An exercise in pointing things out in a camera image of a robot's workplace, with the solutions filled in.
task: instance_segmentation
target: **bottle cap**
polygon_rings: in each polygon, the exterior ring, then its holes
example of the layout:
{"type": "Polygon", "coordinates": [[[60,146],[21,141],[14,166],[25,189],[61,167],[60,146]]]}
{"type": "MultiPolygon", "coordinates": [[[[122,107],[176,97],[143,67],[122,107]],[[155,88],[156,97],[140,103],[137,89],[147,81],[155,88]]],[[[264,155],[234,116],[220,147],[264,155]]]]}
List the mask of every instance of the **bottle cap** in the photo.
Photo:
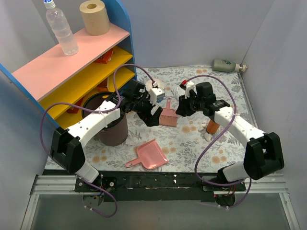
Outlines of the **bottle cap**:
{"type": "Polygon", "coordinates": [[[48,10],[51,10],[56,7],[53,0],[44,0],[44,4],[48,10]]]}
{"type": "Polygon", "coordinates": [[[242,65],[241,66],[241,72],[245,72],[247,68],[248,68],[247,65],[242,65]]]}

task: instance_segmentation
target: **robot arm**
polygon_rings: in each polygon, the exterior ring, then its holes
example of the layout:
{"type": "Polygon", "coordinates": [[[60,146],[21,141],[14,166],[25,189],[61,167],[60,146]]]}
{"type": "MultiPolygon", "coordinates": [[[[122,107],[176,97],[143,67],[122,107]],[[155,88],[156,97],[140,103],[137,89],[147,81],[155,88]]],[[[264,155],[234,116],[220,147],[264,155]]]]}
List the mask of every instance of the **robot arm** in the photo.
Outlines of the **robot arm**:
{"type": "MultiPolygon", "coordinates": [[[[233,109],[224,100],[216,100],[210,83],[203,82],[195,86],[189,81],[180,86],[186,92],[179,97],[177,114],[190,116],[196,111],[201,111],[223,127],[229,124],[234,115],[233,109]]],[[[266,134],[240,116],[235,117],[228,131],[240,141],[246,152],[244,161],[218,171],[218,183],[225,184],[249,177],[258,180],[284,167],[282,148],[277,134],[266,134]]]]}
{"type": "Polygon", "coordinates": [[[159,107],[152,115],[151,110],[155,103],[163,99],[165,92],[159,88],[145,90],[145,85],[139,81],[131,80],[122,91],[119,108],[118,96],[114,93],[96,109],[98,113],[91,113],[75,125],[63,129],[57,128],[53,133],[51,157],[69,173],[75,173],[88,182],[95,183],[99,173],[86,161],[83,148],[87,142],[108,124],[120,118],[121,114],[135,111],[149,127],[159,125],[159,116],[162,108],[159,107]]]}

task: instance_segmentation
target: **yellow shelf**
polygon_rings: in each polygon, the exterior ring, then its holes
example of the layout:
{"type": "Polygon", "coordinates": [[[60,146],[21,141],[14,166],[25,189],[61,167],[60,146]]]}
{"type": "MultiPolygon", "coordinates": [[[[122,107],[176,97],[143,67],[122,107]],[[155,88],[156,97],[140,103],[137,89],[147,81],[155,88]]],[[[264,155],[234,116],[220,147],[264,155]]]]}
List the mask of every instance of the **yellow shelf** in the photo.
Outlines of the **yellow shelf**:
{"type": "MultiPolygon", "coordinates": [[[[118,66],[126,63],[132,58],[130,53],[117,46],[113,49],[111,61],[109,61],[107,64],[90,64],[88,67],[77,73],[66,83],[57,88],[54,92],[49,94],[46,98],[41,100],[39,103],[42,105],[42,107],[46,109],[50,105],[57,102],[68,102],[71,104],[76,103],[95,86],[111,75],[118,66]]],[[[69,106],[67,105],[57,105],[51,108],[48,113],[52,118],[57,119],[68,108],[69,106]]]]}
{"type": "MultiPolygon", "coordinates": [[[[131,78],[134,77],[134,72],[130,71],[127,68],[121,68],[118,70],[116,75],[116,84],[118,88],[121,88],[126,82],[128,82],[131,78]]],[[[84,105],[87,99],[89,99],[92,95],[98,93],[97,88],[95,87],[92,89],[88,94],[85,95],[81,106],[84,105]]],[[[77,122],[82,120],[81,110],[78,111],[76,114],[69,114],[69,113],[63,113],[59,118],[56,119],[56,122],[62,127],[67,128],[69,126],[72,126],[76,124],[77,122]]]]}
{"type": "MultiPolygon", "coordinates": [[[[131,78],[127,78],[125,75],[116,74],[115,78],[116,78],[116,87],[119,89],[124,84],[126,84],[132,77],[131,78]]],[[[110,92],[114,92],[115,91],[114,83],[113,83],[113,74],[111,74],[107,78],[107,89],[110,92]]]]}

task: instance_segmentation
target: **dustpan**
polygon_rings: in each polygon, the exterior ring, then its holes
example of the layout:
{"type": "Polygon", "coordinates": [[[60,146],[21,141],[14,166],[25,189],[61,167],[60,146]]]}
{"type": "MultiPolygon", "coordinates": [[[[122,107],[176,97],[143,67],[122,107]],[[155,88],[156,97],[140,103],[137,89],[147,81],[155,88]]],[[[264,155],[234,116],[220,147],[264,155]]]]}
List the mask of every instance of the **dustpan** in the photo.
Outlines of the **dustpan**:
{"type": "Polygon", "coordinates": [[[154,169],[168,162],[168,159],[155,139],[140,145],[136,153],[139,157],[127,162],[127,168],[142,163],[146,169],[154,169]]]}

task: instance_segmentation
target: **pink shelf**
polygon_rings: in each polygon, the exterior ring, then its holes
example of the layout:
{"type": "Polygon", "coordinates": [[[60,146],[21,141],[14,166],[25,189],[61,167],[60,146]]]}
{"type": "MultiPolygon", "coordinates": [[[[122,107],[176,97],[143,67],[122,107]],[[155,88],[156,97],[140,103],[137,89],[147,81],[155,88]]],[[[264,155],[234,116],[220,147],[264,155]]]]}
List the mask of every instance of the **pink shelf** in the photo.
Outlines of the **pink shelf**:
{"type": "Polygon", "coordinates": [[[111,24],[104,35],[91,36],[85,29],[74,35],[79,46],[77,54],[67,56],[56,45],[13,73],[36,100],[42,100],[130,34],[111,24]]]}

